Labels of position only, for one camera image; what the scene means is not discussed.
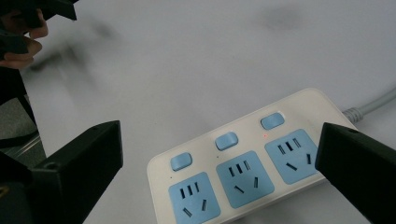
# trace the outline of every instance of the gray cable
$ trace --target gray cable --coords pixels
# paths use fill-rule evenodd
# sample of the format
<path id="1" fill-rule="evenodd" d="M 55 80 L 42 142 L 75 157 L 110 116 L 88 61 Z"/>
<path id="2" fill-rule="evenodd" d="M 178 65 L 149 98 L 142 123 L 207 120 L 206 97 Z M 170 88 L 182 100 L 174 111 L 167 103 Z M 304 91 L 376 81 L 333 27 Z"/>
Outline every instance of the gray cable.
<path id="1" fill-rule="evenodd" d="M 363 117 L 373 112 L 374 110 L 378 109 L 379 107 L 389 103 L 390 101 L 396 98 L 396 88 L 385 93 L 378 99 L 372 101 L 371 103 L 361 106 L 359 108 L 352 107 L 346 111 L 343 111 L 343 114 L 349 119 L 352 123 L 357 123 L 363 119 Z"/>

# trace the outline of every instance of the white table surface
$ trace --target white table surface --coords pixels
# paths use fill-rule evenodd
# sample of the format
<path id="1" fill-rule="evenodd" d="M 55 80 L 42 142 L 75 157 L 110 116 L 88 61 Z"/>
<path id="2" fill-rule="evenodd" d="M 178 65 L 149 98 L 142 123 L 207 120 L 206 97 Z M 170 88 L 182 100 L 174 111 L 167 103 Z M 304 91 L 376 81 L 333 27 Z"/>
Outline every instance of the white table surface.
<path id="1" fill-rule="evenodd" d="M 80 0 L 23 79 L 48 155 L 119 119 L 124 166 L 86 224 L 156 223 L 149 160 L 304 88 L 341 110 L 396 85 L 393 0 Z M 358 129 L 396 148 L 396 102 Z M 235 223 L 368 223 L 325 183 Z"/>

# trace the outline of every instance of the power strip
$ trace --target power strip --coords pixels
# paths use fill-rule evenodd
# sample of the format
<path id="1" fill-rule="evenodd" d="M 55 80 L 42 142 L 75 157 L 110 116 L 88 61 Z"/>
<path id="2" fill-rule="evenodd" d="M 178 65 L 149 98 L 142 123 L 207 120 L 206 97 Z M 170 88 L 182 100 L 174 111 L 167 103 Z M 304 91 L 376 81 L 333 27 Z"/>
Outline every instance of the power strip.
<path id="1" fill-rule="evenodd" d="M 315 159 L 324 122 L 355 129 L 306 89 L 154 157 L 158 223 L 230 222 L 323 182 Z"/>

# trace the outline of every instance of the blue switch button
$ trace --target blue switch button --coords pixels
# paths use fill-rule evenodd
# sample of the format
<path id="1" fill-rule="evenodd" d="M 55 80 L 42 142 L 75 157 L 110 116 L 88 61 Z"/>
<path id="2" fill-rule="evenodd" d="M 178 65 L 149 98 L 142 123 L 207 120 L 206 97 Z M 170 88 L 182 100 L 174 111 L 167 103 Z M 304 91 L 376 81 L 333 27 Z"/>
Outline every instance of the blue switch button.
<path id="1" fill-rule="evenodd" d="M 216 139 L 216 147 L 220 151 L 233 147 L 236 144 L 238 144 L 238 137 L 232 132 L 226 133 Z"/>
<path id="2" fill-rule="evenodd" d="M 192 157 L 188 152 L 175 156 L 171 160 L 172 170 L 174 171 L 179 171 L 183 168 L 188 167 L 191 164 L 192 164 Z"/>
<path id="3" fill-rule="evenodd" d="M 272 114 L 262 119 L 262 127 L 265 130 L 271 130 L 285 122 L 283 116 L 279 113 Z"/>

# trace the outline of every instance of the blue socket panel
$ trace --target blue socket panel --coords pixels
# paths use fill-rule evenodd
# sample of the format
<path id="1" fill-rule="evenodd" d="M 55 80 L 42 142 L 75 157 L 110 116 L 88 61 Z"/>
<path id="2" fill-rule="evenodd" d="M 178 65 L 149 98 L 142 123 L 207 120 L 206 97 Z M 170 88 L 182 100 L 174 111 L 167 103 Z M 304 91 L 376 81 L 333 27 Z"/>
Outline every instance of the blue socket panel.
<path id="1" fill-rule="evenodd" d="M 302 129 L 265 145 L 285 183 L 291 185 L 314 175 L 318 148 Z"/>
<path id="2" fill-rule="evenodd" d="M 169 188 L 177 224 L 199 224 L 220 215 L 207 173 L 183 180 Z"/>
<path id="3" fill-rule="evenodd" d="M 217 172 L 232 208 L 258 200 L 275 189 L 254 151 L 218 165 Z"/>

